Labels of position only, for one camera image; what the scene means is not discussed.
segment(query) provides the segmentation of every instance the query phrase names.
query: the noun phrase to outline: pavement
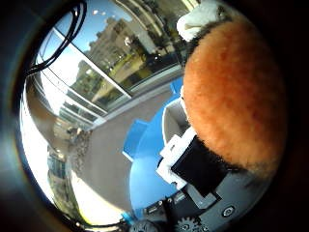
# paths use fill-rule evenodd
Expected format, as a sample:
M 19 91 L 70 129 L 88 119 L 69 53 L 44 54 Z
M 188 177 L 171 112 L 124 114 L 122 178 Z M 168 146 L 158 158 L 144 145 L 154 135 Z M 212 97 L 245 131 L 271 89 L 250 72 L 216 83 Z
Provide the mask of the pavement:
M 94 129 L 78 176 L 114 206 L 130 211 L 128 173 L 131 162 L 122 154 L 126 133 L 134 119 L 150 121 L 171 97 L 169 88 Z

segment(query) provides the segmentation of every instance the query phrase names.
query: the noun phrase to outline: black cable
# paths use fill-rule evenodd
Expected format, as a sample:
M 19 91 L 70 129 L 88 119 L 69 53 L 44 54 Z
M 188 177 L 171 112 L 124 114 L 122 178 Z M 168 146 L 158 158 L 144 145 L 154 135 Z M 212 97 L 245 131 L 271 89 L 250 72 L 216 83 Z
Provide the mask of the black cable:
M 76 10 L 71 9 L 70 10 L 72 19 L 70 23 L 70 28 L 68 30 L 67 35 L 61 42 L 61 44 L 58 46 L 58 48 L 55 50 L 55 52 L 43 62 L 33 65 L 27 72 L 26 76 L 35 74 L 39 71 L 42 71 L 46 68 L 48 68 L 53 62 L 56 61 L 56 59 L 61 55 L 61 53 L 66 49 L 66 47 L 72 42 L 72 40 L 77 36 L 79 33 L 83 22 L 86 17 L 87 13 L 87 4 L 85 1 L 81 1 L 77 6 Z

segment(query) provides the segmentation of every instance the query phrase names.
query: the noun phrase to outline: white plastic part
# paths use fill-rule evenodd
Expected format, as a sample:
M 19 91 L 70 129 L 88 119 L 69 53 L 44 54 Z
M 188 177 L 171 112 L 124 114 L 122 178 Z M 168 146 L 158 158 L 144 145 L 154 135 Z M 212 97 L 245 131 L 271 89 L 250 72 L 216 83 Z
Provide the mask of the white plastic part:
M 183 155 L 188 145 L 192 142 L 196 135 L 195 130 L 189 127 L 182 137 L 174 135 L 165 145 L 160 154 L 163 160 L 159 164 L 156 172 L 169 184 L 176 184 L 177 189 L 182 189 L 187 182 L 172 171 L 172 166 Z

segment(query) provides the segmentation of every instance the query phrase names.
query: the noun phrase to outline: orange pom-pom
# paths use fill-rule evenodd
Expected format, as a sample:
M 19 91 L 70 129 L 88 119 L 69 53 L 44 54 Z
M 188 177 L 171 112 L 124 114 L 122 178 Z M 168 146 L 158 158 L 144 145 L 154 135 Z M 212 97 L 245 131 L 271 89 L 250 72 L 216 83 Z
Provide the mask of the orange pom-pom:
M 247 20 L 213 28 L 183 79 L 188 121 L 205 145 L 261 177 L 276 170 L 287 134 L 286 93 L 269 47 Z

